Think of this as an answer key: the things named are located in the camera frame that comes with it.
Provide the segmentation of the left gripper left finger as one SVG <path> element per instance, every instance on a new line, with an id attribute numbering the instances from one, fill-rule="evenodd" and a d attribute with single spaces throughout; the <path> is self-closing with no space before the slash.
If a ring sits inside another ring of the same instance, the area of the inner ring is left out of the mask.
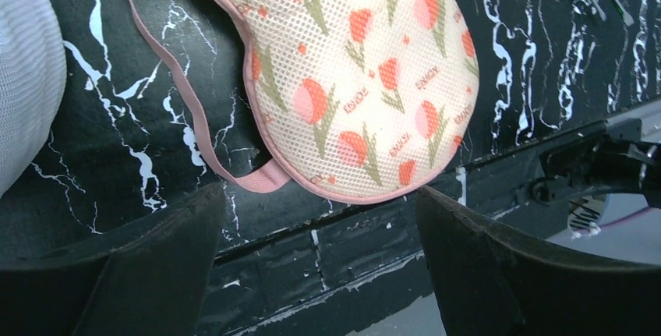
<path id="1" fill-rule="evenodd" d="M 102 235 L 3 260 L 2 334 L 194 334 L 224 206 L 214 183 Z"/>

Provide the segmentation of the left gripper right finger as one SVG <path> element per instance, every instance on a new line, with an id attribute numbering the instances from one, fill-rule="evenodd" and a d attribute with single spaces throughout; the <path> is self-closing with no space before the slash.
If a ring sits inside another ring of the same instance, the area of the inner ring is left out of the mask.
<path id="1" fill-rule="evenodd" d="M 425 186 L 416 223 L 449 335 L 657 335 L 660 269 L 583 253 Z"/>

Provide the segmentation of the floral mesh laundry bag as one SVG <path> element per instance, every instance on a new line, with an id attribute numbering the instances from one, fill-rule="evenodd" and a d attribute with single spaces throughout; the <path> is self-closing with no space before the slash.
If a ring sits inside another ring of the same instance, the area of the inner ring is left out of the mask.
<path id="1" fill-rule="evenodd" d="M 214 0 L 246 47 L 243 80 L 271 159 L 234 183 L 374 204 L 451 162 L 479 65 L 455 0 Z"/>

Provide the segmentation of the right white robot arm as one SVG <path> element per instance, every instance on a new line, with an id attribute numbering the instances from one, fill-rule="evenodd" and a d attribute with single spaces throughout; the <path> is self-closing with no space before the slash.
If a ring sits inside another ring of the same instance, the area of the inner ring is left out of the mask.
<path id="1" fill-rule="evenodd" d="M 660 207 L 660 145 L 597 136 L 541 156 L 543 177 L 529 188 L 538 203 L 552 204 L 607 193 L 642 194 Z"/>

